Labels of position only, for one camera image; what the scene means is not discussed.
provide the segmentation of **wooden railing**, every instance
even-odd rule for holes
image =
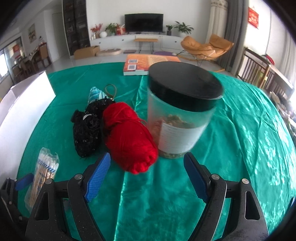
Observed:
[[[245,48],[237,77],[266,92],[273,91],[289,99],[294,87],[289,80],[264,57]]]

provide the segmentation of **jar label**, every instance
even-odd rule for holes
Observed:
[[[180,154],[194,147],[207,123],[196,128],[179,128],[162,123],[158,149],[169,154]]]

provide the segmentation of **round white vase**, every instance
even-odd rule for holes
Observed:
[[[187,33],[182,33],[182,32],[179,32],[179,36],[181,38],[185,38],[188,34]]]
[[[100,38],[105,38],[105,37],[107,37],[107,32],[106,31],[100,32]]]

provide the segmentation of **green tablecloth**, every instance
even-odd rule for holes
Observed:
[[[87,106],[89,90],[106,84],[118,88],[116,101],[147,117],[147,76],[123,76],[123,63],[81,66],[49,75],[56,98],[36,126],[24,152],[18,178],[34,172],[42,147],[57,152],[60,167],[55,181],[68,180],[94,163],[96,155],[80,158],[73,143],[71,116]],[[192,150],[197,160],[226,180],[247,178],[258,196],[269,231],[281,221],[296,196],[296,155],[288,130],[268,97],[258,88],[213,73],[225,88],[223,101]],[[26,190],[19,193],[19,209]],[[227,199],[215,238],[222,235]],[[187,240],[203,211],[182,159],[159,158],[143,174],[133,175],[112,162],[97,198],[89,204],[105,239]],[[73,237],[80,239],[67,211]]]

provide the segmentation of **dark glass cabinet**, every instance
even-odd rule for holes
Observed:
[[[63,0],[65,32],[70,55],[90,47],[86,18],[86,0]]]

